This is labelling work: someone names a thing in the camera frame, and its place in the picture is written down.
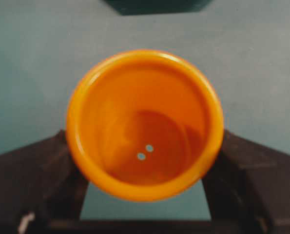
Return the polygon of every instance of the blue-green table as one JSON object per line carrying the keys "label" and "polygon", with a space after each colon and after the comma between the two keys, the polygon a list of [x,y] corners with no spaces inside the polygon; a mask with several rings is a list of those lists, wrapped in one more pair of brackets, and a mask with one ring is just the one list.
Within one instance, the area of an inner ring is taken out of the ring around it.
{"label": "blue-green table", "polygon": [[[290,153],[290,0],[198,4],[121,15],[103,0],[0,0],[0,153],[64,128],[70,94],[91,66],[138,48],[194,63],[216,89],[229,130]],[[82,218],[210,215],[200,183],[156,203],[121,201],[90,185]]]}

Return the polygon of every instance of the dark object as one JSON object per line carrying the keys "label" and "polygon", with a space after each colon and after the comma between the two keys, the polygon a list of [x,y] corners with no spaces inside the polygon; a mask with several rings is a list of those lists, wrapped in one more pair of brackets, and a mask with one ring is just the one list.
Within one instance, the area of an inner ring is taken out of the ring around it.
{"label": "dark object", "polygon": [[212,221],[79,221],[87,185],[63,131],[1,155],[0,233],[290,234],[290,156],[228,131],[203,178]]}
{"label": "dark object", "polygon": [[211,0],[104,0],[120,15],[151,15],[201,11]]}

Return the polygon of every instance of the orange plastic cup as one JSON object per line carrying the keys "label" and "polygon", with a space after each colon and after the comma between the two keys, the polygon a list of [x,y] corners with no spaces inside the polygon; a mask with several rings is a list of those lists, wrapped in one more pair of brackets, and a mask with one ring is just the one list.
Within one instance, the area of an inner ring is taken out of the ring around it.
{"label": "orange plastic cup", "polygon": [[75,89],[66,135],[87,179],[131,201],[178,194],[212,166],[223,138],[205,76],[169,53],[138,50],[90,70]]}

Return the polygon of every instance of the cup rim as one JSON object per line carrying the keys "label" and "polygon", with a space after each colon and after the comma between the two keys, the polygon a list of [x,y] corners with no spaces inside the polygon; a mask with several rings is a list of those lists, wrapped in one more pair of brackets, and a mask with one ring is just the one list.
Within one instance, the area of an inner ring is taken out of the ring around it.
{"label": "cup rim", "polygon": [[[167,182],[152,186],[141,186],[120,181],[99,168],[85,153],[79,136],[79,113],[84,103],[84,97],[90,85],[99,74],[125,59],[133,60],[135,56],[152,56],[166,59],[185,70],[193,83],[202,90],[209,111],[210,129],[208,141],[198,160],[182,174]],[[157,201],[176,195],[192,186],[213,165],[220,149],[224,134],[223,112],[219,99],[206,77],[192,64],[184,59],[157,50],[134,50],[114,55],[93,67],[79,82],[69,102],[66,118],[66,139],[71,155],[83,175],[95,183],[101,190],[116,197],[129,201]]]}

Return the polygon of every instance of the hole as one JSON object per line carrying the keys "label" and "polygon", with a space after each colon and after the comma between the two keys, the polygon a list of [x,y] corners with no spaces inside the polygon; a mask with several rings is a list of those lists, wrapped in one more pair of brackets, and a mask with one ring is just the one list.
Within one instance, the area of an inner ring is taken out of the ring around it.
{"label": "hole", "polygon": [[154,147],[152,145],[146,145],[146,150],[148,152],[152,152],[152,151],[154,151]]}
{"label": "hole", "polygon": [[137,154],[137,158],[139,159],[139,160],[145,160],[146,159],[146,156],[143,154],[143,153],[138,153]]}

